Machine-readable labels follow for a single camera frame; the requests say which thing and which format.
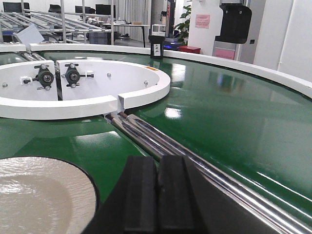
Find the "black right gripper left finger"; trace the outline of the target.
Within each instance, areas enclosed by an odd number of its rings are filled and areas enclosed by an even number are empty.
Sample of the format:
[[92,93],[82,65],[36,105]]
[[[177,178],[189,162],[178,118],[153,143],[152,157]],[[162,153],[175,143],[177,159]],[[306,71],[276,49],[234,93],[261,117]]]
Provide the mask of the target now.
[[154,234],[156,166],[151,157],[129,156],[117,184],[84,234]]

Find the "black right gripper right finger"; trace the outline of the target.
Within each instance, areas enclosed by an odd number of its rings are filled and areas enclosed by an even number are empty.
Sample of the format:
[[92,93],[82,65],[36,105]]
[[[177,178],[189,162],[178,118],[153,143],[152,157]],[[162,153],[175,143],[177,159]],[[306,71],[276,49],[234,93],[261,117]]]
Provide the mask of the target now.
[[275,234],[199,172],[185,156],[164,156],[158,172],[162,234]]

